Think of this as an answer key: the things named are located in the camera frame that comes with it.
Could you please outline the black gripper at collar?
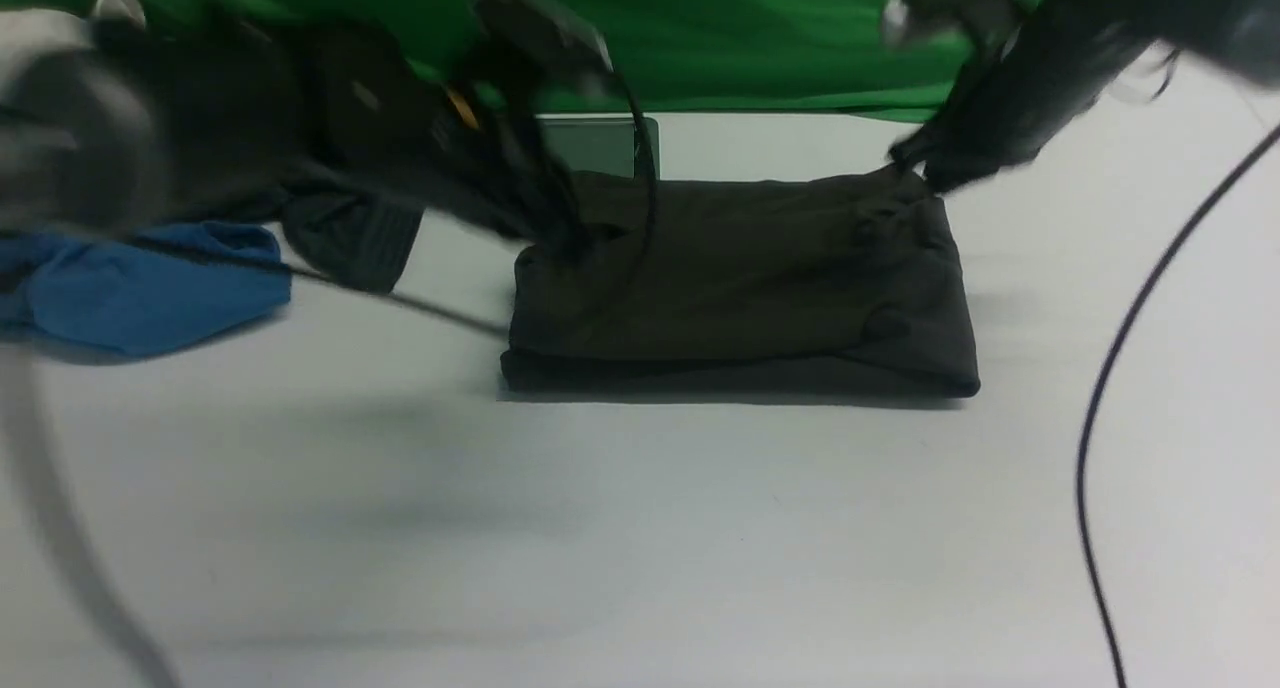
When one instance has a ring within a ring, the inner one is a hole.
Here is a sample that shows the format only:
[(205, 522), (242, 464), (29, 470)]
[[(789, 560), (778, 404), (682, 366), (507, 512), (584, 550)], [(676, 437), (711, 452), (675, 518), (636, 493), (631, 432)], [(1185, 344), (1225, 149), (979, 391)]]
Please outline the black gripper at collar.
[(1089, 110), (1151, 38), (1080, 8), (1038, 8), (1004, 52), (973, 61), (943, 106), (890, 150), (946, 193), (1038, 159)]

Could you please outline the black robot arm at collar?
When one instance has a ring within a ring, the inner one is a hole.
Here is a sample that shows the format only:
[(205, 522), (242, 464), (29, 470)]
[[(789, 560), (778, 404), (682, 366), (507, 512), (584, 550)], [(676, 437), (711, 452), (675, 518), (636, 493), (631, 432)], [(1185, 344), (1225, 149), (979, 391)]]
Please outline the black robot arm at collar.
[(1034, 161), (1152, 43), (1279, 83), (1279, 0), (888, 0), (881, 18), (891, 47), (951, 32), (970, 56), (937, 113), (890, 150), (937, 193)]

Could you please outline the black gripper near pile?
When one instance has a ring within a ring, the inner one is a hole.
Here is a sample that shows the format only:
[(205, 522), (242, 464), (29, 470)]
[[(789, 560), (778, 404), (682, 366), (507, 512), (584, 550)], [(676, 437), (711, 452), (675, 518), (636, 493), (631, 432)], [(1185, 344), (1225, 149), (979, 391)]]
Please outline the black gripper near pile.
[(566, 254), (593, 240), (535, 113), (545, 90), (568, 87), (484, 29), (430, 81), (378, 24), (314, 24), (310, 84), (321, 176)]

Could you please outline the black robot arm with PiPER label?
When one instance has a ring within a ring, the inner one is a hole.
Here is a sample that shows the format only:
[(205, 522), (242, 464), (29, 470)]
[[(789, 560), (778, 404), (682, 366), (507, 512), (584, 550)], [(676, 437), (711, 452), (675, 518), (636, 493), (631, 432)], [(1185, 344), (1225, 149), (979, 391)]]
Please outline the black robot arm with PiPER label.
[(371, 24), (165, 38), (60, 14), (3, 32), (3, 228), (123, 237), (289, 179), (575, 254), (591, 240), (524, 106), (419, 78)]

